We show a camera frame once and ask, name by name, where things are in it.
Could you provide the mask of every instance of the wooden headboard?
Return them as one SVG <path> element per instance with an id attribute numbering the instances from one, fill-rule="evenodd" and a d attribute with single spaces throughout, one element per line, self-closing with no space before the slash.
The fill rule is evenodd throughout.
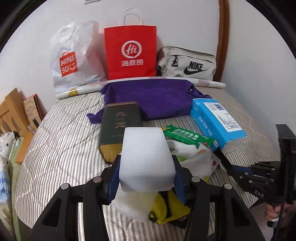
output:
<path id="1" fill-rule="evenodd" d="M 24 137 L 28 132 L 28 126 L 22 98 L 15 88 L 0 105 L 0 134 L 16 131 Z"/>

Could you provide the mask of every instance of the hi logo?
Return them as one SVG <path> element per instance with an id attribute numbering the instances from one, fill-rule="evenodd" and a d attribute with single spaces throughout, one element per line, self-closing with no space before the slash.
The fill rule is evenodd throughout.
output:
<path id="1" fill-rule="evenodd" d="M 127 41 L 121 47 L 121 53 L 126 58 L 136 58 L 142 53 L 142 45 L 135 41 Z"/>
<path id="2" fill-rule="evenodd" d="M 203 67 L 203 64 L 190 61 L 190 64 L 184 69 L 184 74 L 191 75 L 191 74 L 196 74 L 196 73 L 207 70 L 207 69 L 202 69 L 202 67 Z"/>

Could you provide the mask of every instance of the white wall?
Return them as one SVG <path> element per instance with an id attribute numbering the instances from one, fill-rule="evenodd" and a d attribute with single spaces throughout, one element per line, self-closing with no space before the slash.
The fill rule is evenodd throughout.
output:
<path id="1" fill-rule="evenodd" d="M 49 67 L 49 40 L 71 22 L 96 20 L 99 32 L 117 26 L 124 10 L 136 7 L 143 23 L 157 26 L 158 48 L 166 45 L 216 54 L 218 0 L 47 0 L 16 30 L 0 53 L 0 101 L 15 87 L 25 97 L 38 94 L 46 110 L 55 101 Z M 98 50 L 106 67 L 104 38 Z"/>
<path id="2" fill-rule="evenodd" d="M 296 59 L 272 24 L 245 0 L 229 0 L 230 35 L 222 82 L 278 146 L 275 124 L 296 134 Z"/>

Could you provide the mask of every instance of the nike swoosh logo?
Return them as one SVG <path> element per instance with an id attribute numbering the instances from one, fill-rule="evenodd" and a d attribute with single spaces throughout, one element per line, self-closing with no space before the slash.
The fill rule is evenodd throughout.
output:
<path id="1" fill-rule="evenodd" d="M 207 69 L 204 69 L 204 70 L 189 71 L 187 68 L 188 68 L 188 66 L 184 69 L 184 74 L 186 74 L 186 75 L 196 74 L 196 73 L 203 72 L 203 71 L 207 70 Z"/>

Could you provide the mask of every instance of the bed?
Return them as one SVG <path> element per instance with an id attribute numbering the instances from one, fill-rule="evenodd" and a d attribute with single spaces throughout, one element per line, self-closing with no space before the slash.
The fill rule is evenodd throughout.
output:
<path id="1" fill-rule="evenodd" d="M 238 150 L 226 155 L 232 164 L 248 166 L 260 161 L 279 160 L 279 154 L 274 151 L 254 119 L 225 90 L 197 88 L 203 94 L 217 99 L 248 135 Z M 104 96 L 101 93 L 72 96 L 57 100 L 43 119 L 24 159 L 15 194 L 17 215 L 30 228 L 63 183 L 71 186 L 84 184 L 109 166 L 98 149 L 100 125 L 91 124 L 86 116 L 87 113 L 96 113 L 103 107 Z M 190 116 L 143 123 L 144 126 L 158 127 L 169 124 L 201 134 Z M 211 176 L 210 183 L 221 186 L 226 182 L 232 184 L 247 207 L 256 202 L 257 198 L 243 192 L 221 166 Z M 214 229 L 213 208 L 212 206 L 209 233 Z M 138 223 L 117 212 L 112 205 L 104 206 L 103 210 L 110 240 L 183 240 L 184 230 L 170 224 L 157 225 L 150 221 Z M 80 204 L 79 240 L 84 240 L 82 211 Z"/>

